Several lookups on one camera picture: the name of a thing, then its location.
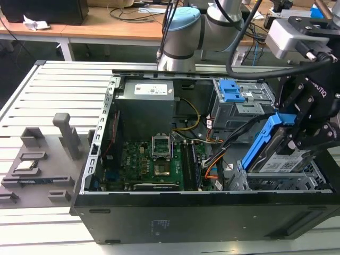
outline sticker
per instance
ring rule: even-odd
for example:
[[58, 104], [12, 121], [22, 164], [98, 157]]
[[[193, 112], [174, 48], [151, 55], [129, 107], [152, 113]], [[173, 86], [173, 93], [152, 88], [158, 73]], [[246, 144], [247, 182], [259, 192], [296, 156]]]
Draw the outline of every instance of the sticker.
[[218, 180], [216, 180], [215, 186], [216, 186], [216, 188], [217, 188], [219, 191], [221, 191], [221, 190], [223, 189], [222, 184], [221, 184]]
[[161, 236], [162, 234], [167, 234], [170, 226], [169, 219], [154, 219], [151, 221], [151, 236]]
[[168, 87], [166, 84], [136, 84], [134, 94], [166, 96], [168, 94]]
[[278, 155], [275, 152], [260, 173], [290, 173], [303, 160], [306, 153], [309, 155], [309, 151], [306, 150], [296, 150], [291, 155]]
[[253, 94], [250, 93], [250, 92], [242, 92], [242, 95], [243, 95], [244, 97], [253, 97]]
[[19, 183], [35, 183], [35, 182], [36, 182], [36, 181], [28, 181], [28, 180], [27, 180], [27, 181], [20, 181], [20, 180], [19, 180]]

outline dark floor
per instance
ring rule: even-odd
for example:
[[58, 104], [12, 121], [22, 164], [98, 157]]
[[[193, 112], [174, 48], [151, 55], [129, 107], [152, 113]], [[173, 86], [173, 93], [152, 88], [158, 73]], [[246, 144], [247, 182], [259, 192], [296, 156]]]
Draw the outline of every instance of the dark floor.
[[[7, 102], [11, 94], [18, 87], [25, 75], [32, 68], [35, 60], [21, 47], [13, 42], [14, 52], [9, 53], [0, 44], [0, 108]], [[37, 60], [63, 61], [63, 56], [56, 54], [56, 43], [53, 42], [24, 42], [25, 48]], [[89, 45], [91, 56], [86, 57], [87, 49], [84, 44], [72, 44], [74, 56], [77, 61], [102, 61], [102, 62], [144, 62], [154, 63], [157, 47], [111, 45], [110, 57], [104, 56], [103, 45]], [[196, 63], [201, 64], [225, 64], [229, 53], [208, 52], [206, 61], [200, 60], [200, 51], [196, 51]], [[252, 65], [247, 60], [245, 65]], [[265, 53], [257, 65], [280, 66], [285, 64], [278, 61], [271, 53]]]

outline motherboard chip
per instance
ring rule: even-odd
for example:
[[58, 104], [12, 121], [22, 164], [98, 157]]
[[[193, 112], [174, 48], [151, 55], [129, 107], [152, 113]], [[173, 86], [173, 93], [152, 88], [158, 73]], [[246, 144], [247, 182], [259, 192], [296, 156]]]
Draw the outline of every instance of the motherboard chip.
[[163, 161], [163, 160], [155, 161], [154, 175], [155, 176], [170, 176], [169, 162]]

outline black cable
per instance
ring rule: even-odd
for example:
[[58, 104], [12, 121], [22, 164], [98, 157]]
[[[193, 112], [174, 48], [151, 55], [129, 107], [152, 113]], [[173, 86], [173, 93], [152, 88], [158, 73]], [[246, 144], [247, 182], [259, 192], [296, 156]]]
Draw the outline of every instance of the black cable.
[[240, 41], [242, 40], [242, 37], [249, 26], [252, 18], [254, 17], [256, 11], [258, 10], [262, 0], [258, 0], [255, 3], [255, 6], [253, 10], [251, 11], [250, 15], [248, 16], [244, 27], [242, 28], [241, 32], [236, 36], [235, 43], [231, 45], [231, 55], [227, 60], [226, 63], [226, 71], [228, 75], [235, 79], [242, 79], [242, 80], [258, 80], [258, 79], [265, 79], [265, 78], [277, 78], [282, 76], [288, 76], [288, 75], [296, 75], [296, 74], [302, 74], [306, 72], [312, 72], [314, 70], [320, 69], [321, 67], [324, 67], [325, 65], [331, 64], [333, 62], [333, 59], [330, 56], [322, 56], [322, 60], [319, 62], [314, 62], [311, 64], [306, 64], [290, 69], [281, 69], [278, 71], [269, 71], [269, 72], [261, 72], [261, 73], [236, 73], [232, 69], [232, 62], [233, 58], [236, 52], [237, 47], [240, 44]]
[[166, 10], [165, 10], [165, 13], [164, 13], [163, 24], [162, 24], [162, 28], [161, 28], [162, 35], [164, 34], [165, 24], [166, 24], [166, 20], [167, 20], [167, 15], [168, 15], [168, 11], [169, 11], [169, 8], [170, 8], [170, 4], [171, 4], [171, 0], [168, 1], [168, 4], [166, 6]]
[[14, 36], [14, 34], [12, 34], [12, 32], [6, 27], [5, 23], [3, 22], [1, 16], [0, 16], [0, 21], [2, 23], [2, 25], [4, 26], [4, 28], [10, 33], [10, 35], [21, 45], [21, 47], [28, 53], [28, 55], [30, 55], [35, 61], [37, 61], [37, 59], [26, 49], [26, 47]]
[[157, 58], [157, 60], [159, 60], [163, 54], [163, 49], [164, 49], [164, 44], [165, 44], [165, 39], [167, 37], [167, 34], [168, 34], [168, 31], [169, 31], [169, 27], [171, 25], [171, 22], [174, 18], [174, 15], [175, 15], [175, 12], [177, 10], [177, 6], [179, 4], [179, 0], [176, 1], [175, 3], [175, 6], [174, 6], [174, 11], [172, 11], [172, 5], [170, 7], [170, 11], [169, 11], [169, 15], [171, 15], [170, 19], [167, 18], [167, 22], [166, 22], [166, 28], [165, 28], [165, 31], [164, 31], [164, 34], [162, 36], [162, 39], [161, 39], [161, 43], [160, 43], [160, 48], [159, 48], [159, 51], [160, 51], [160, 56]]
[[242, 126], [239, 126], [237, 129], [235, 129], [229, 136], [228, 138], [221, 144], [219, 152], [215, 154], [212, 158], [210, 158], [208, 161], [209, 162], [214, 162], [216, 158], [218, 158], [220, 155], [224, 154], [227, 150], [227, 148], [235, 142], [241, 135], [247, 133], [254, 125], [255, 123], [266, 120], [270, 116], [272, 116], [274, 113], [266, 113], [263, 115], [256, 116], [246, 123], [244, 123]]

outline yellow wire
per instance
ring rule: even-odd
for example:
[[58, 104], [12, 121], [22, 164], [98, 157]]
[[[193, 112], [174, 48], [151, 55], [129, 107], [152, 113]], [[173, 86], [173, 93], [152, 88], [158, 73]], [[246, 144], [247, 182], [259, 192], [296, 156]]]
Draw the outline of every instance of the yellow wire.
[[182, 98], [180, 97], [180, 100], [184, 100], [186, 101], [196, 112], [197, 114], [197, 120], [196, 120], [196, 123], [193, 125], [193, 126], [188, 126], [188, 127], [181, 127], [181, 128], [178, 128], [178, 129], [173, 129], [174, 131], [186, 131], [186, 130], [191, 130], [191, 129], [194, 129], [198, 126], [198, 124], [200, 123], [200, 114], [198, 112], [198, 110], [196, 109], [196, 107], [194, 107], [194, 105], [192, 103], [190, 103], [188, 100], [186, 100], [185, 98]]

